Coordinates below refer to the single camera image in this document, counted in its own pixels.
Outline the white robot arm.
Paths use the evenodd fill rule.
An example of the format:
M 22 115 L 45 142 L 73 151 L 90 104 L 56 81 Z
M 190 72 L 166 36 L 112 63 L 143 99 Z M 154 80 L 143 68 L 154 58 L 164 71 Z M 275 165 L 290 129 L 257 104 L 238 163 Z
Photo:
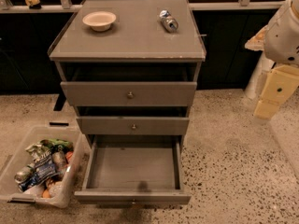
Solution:
M 277 66 L 263 86 L 254 116 L 271 119 L 299 86 L 299 0 L 285 0 L 271 20 L 245 44 Z

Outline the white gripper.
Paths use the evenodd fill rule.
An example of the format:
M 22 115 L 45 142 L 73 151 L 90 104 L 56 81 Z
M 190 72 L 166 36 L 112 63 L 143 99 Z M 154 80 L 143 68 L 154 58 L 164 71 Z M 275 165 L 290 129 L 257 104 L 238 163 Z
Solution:
M 281 65 L 268 74 L 253 115 L 259 119 L 271 119 L 299 87 L 299 68 Z

